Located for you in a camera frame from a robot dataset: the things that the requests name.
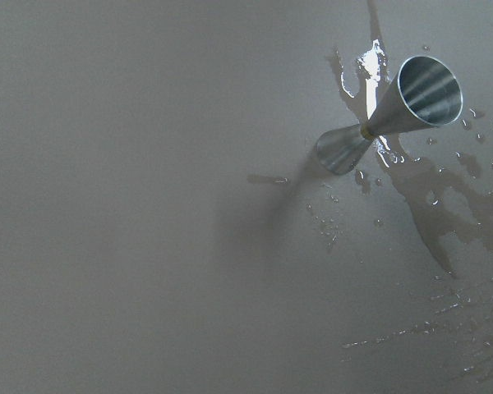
jigger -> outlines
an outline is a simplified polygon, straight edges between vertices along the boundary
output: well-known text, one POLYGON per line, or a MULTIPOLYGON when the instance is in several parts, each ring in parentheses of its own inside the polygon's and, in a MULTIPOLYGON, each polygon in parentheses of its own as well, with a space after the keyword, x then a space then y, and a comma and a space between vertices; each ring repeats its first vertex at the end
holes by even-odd
POLYGON ((462 91, 448 67, 433 57, 410 57, 371 118, 324 133, 316 143, 317 158, 332 173, 345 174, 375 137, 448 125, 460 116, 462 106, 462 91))

metal jigger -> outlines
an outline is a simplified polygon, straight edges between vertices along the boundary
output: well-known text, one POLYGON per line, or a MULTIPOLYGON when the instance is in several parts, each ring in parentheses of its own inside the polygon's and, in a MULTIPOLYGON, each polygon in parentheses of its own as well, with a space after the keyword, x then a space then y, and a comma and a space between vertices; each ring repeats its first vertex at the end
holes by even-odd
POLYGON ((448 125, 462 111, 463 97, 454 74, 428 56, 406 60, 362 125, 324 133, 316 143, 320 163, 334 174, 356 166, 375 137, 448 125))

gray surface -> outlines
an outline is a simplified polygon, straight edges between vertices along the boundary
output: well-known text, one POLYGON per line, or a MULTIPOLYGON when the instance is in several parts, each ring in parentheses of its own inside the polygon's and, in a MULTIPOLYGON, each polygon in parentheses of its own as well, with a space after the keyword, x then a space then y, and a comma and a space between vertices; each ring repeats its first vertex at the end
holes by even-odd
MULTIPOLYGON (((429 45, 486 111, 484 144, 456 124, 404 147, 493 189, 493 2, 378 13, 392 74, 429 45)), ((363 1, 0 1, 0 393, 493 388, 460 378, 463 330, 342 347, 468 322, 428 297, 493 275, 493 254, 450 237, 464 279, 446 277, 372 154, 369 195, 353 175, 299 180, 321 133, 356 121, 325 56, 350 71, 368 21, 363 1), (339 225, 330 253, 308 204, 339 225)))

small jigger cup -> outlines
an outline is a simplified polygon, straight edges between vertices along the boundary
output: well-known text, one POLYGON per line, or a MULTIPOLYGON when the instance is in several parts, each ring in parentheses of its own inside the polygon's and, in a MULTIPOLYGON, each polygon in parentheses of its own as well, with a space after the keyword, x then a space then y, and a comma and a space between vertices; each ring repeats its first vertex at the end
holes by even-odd
POLYGON ((333 174, 343 175, 355 168, 375 137, 448 125, 462 106, 462 91, 447 66, 433 57, 410 57, 371 119, 324 133, 316 143, 317 158, 333 174))

